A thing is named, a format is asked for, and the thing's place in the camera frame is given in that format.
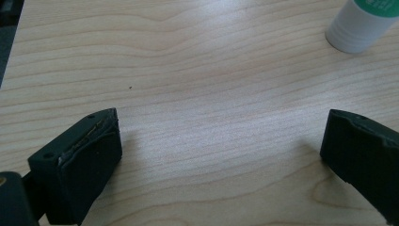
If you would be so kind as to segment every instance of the green label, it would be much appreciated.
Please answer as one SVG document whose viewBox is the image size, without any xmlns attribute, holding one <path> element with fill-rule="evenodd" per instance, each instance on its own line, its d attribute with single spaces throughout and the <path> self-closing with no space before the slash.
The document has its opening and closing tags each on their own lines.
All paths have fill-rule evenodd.
<svg viewBox="0 0 399 226">
<path fill-rule="evenodd" d="M 399 16 L 399 0 L 355 0 L 366 12 L 380 17 Z"/>
</svg>

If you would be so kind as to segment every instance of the white bottle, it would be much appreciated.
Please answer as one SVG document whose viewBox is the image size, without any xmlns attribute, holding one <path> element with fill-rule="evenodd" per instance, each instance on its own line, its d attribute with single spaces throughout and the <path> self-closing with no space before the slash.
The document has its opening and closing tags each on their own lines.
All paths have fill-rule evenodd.
<svg viewBox="0 0 399 226">
<path fill-rule="evenodd" d="M 399 19 L 399 0 L 348 0 L 326 32 L 346 53 L 363 52 Z"/>
</svg>

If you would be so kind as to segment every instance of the wooden table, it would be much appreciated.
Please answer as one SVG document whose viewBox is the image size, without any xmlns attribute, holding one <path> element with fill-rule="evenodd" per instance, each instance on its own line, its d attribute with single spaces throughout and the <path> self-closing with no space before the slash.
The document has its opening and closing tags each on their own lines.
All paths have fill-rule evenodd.
<svg viewBox="0 0 399 226">
<path fill-rule="evenodd" d="M 83 225 L 385 225 L 319 156 L 331 108 L 399 130 L 399 26 L 344 54 L 324 35 L 343 4 L 25 1 L 0 170 L 116 107 L 123 158 Z"/>
</svg>

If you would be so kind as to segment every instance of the screw hole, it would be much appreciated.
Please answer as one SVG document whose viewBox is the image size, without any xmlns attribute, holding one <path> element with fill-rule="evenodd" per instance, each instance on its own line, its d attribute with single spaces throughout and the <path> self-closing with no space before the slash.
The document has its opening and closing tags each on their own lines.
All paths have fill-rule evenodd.
<svg viewBox="0 0 399 226">
<path fill-rule="evenodd" d="M 54 154 L 53 153 L 45 153 L 44 154 L 44 158 L 52 158 L 54 156 Z"/>
<path fill-rule="evenodd" d="M 0 177 L 0 186 L 2 186 L 3 184 L 5 184 L 7 181 L 6 177 Z"/>
</svg>

